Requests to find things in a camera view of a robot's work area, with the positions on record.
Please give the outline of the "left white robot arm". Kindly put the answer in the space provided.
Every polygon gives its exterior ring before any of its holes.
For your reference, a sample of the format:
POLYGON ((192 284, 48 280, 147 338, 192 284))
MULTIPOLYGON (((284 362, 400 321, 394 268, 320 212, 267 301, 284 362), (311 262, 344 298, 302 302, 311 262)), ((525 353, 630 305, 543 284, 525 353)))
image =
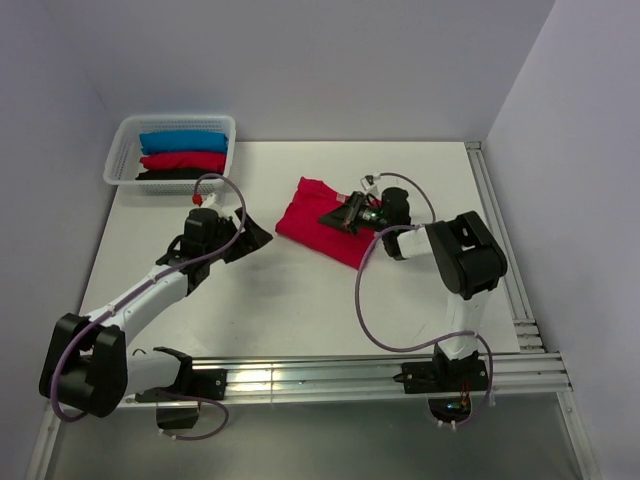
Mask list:
POLYGON ((86 315, 67 313, 55 324, 39 380, 52 405, 103 418, 129 395, 157 390, 183 399, 195 386, 193 359, 156 347, 136 360, 127 348, 156 317, 187 298, 212 264, 237 261, 266 246, 272 234, 241 209, 224 216, 195 208, 151 271, 109 304, 86 315))

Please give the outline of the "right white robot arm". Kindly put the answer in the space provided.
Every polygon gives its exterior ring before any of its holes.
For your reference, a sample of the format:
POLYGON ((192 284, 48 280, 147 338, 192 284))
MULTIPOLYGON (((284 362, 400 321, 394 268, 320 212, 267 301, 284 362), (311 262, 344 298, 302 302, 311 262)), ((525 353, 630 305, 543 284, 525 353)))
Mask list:
POLYGON ((380 197, 353 192, 338 208, 321 215, 319 223, 355 235, 374 231, 375 241, 396 260, 430 255, 440 279, 449 292, 445 320, 449 333, 429 341, 434 353, 426 362, 409 362, 394 378, 405 393, 447 393, 490 391, 493 363, 482 359, 487 348, 479 328, 490 294, 506 275, 506 256, 475 211, 450 221, 414 225, 409 194, 388 187, 380 197))

